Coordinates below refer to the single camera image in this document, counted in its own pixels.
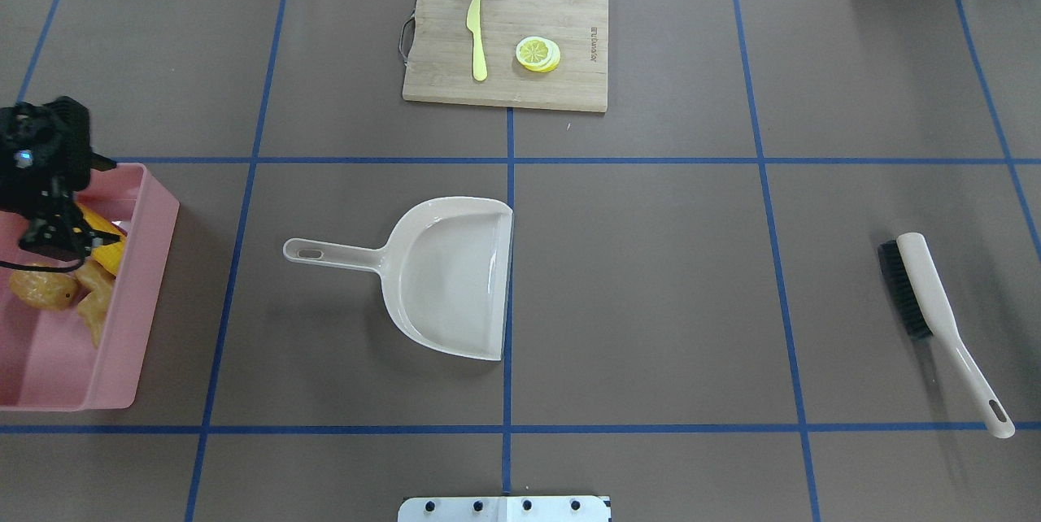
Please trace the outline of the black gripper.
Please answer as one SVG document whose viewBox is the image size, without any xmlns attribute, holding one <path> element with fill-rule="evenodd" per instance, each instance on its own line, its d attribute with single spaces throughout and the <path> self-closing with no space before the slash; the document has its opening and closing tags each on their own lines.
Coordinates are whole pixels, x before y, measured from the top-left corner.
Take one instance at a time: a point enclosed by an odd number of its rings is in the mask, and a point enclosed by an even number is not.
<svg viewBox="0 0 1041 522">
<path fill-rule="evenodd" d="M 1 208 L 28 218 L 19 248 L 49 259 L 81 260 L 88 255 L 92 229 L 92 256 L 123 255 L 123 230 L 104 215 L 88 206 L 78 206 L 81 215 L 49 212 L 44 203 L 53 181 L 82 191 L 93 170 L 115 169 L 115 160 L 94 152 L 91 128 L 88 107 L 68 96 L 40 106 L 19 101 L 1 110 Z"/>
</svg>

